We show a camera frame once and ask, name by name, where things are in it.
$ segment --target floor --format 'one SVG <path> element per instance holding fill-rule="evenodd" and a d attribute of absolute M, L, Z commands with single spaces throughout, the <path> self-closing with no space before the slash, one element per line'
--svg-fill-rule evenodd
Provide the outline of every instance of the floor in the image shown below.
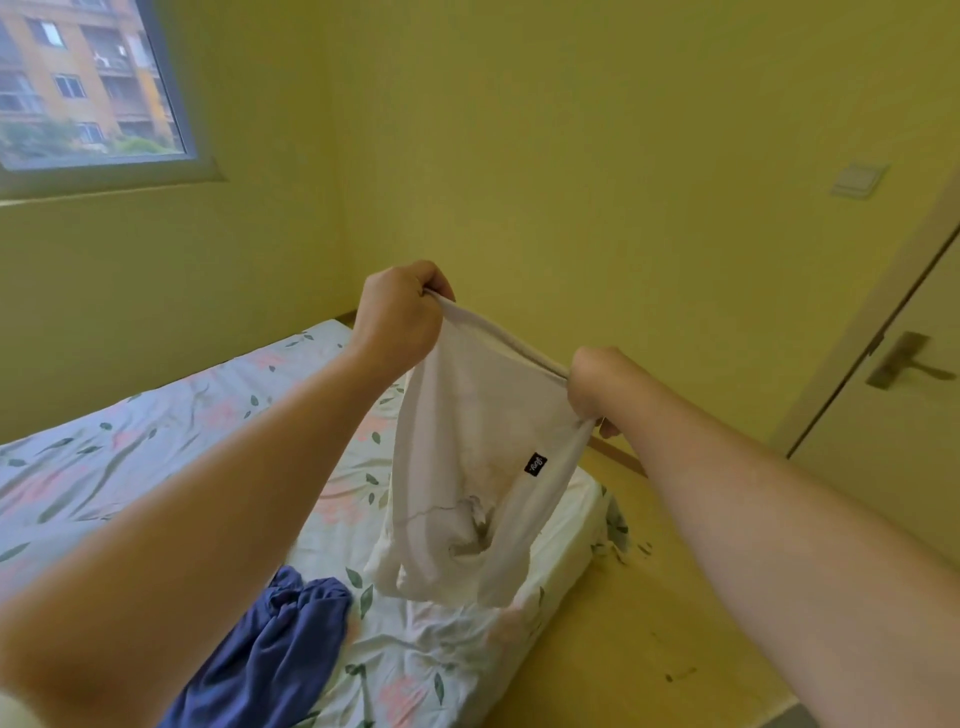
<path fill-rule="evenodd" d="M 488 728 L 757 728 L 790 691 L 733 624 L 640 475 L 588 449 L 634 545 L 598 556 L 566 597 Z"/>

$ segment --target blue cloth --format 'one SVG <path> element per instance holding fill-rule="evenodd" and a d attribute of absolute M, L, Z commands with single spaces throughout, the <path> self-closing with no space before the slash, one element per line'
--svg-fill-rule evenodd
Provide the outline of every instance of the blue cloth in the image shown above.
<path fill-rule="evenodd" d="M 352 597 L 333 578 L 282 567 L 167 712 L 160 728 L 289 728 L 324 688 Z"/>

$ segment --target door handle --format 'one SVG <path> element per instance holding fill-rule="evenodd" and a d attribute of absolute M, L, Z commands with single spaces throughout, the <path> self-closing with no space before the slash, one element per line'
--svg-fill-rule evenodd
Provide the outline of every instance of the door handle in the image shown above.
<path fill-rule="evenodd" d="M 956 379 L 957 375 L 953 372 L 928 367 L 914 358 L 929 340 L 929 336 L 924 336 L 916 331 L 905 331 L 897 340 L 897 343 L 894 344 L 894 348 L 883 357 L 880 365 L 867 377 L 867 384 L 877 389 L 890 389 L 904 369 L 916 369 L 918 372 L 923 372 L 941 381 Z"/>

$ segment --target black label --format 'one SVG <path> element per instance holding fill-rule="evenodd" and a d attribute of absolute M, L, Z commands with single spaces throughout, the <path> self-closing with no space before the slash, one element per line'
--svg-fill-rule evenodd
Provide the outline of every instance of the black label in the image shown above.
<path fill-rule="evenodd" d="M 543 466 L 546 465 L 546 458 L 543 457 L 539 452 L 535 452 L 533 457 L 527 462 L 527 467 L 523 469 L 525 473 L 529 473 L 533 477 L 537 477 L 540 474 L 540 471 L 543 470 Z"/>

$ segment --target bed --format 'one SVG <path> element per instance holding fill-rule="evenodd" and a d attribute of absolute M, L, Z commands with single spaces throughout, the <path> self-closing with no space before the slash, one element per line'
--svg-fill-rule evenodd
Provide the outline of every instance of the bed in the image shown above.
<path fill-rule="evenodd" d="M 0 447 L 0 600 L 347 343 L 336 321 Z M 354 595 L 339 665 L 300 726 L 408 728 L 482 722 L 594 552 L 627 527 L 579 471 L 534 542 L 530 574 L 502 610 L 380 595 L 363 573 L 385 513 L 402 381 L 357 429 L 288 563 Z"/>

